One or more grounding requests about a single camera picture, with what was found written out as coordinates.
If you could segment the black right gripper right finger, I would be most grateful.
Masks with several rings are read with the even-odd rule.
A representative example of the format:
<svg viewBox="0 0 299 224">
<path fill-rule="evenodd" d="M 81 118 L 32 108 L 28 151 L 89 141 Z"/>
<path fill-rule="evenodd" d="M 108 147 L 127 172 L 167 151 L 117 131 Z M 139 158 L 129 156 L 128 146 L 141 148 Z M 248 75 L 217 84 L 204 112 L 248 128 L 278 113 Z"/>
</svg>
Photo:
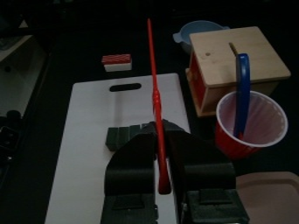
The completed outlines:
<svg viewBox="0 0 299 224">
<path fill-rule="evenodd" d="M 179 224 L 248 224 L 228 157 L 175 123 L 163 128 Z"/>
</svg>

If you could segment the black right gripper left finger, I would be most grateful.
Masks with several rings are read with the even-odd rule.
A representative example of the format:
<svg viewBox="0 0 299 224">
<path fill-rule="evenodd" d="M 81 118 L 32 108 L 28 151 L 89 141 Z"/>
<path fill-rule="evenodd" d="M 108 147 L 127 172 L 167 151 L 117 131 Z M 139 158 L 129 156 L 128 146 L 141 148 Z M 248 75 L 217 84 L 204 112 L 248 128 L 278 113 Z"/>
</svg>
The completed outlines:
<svg viewBox="0 0 299 224">
<path fill-rule="evenodd" d="M 156 224 L 155 146 L 147 125 L 109 159 L 100 224 Z"/>
</svg>

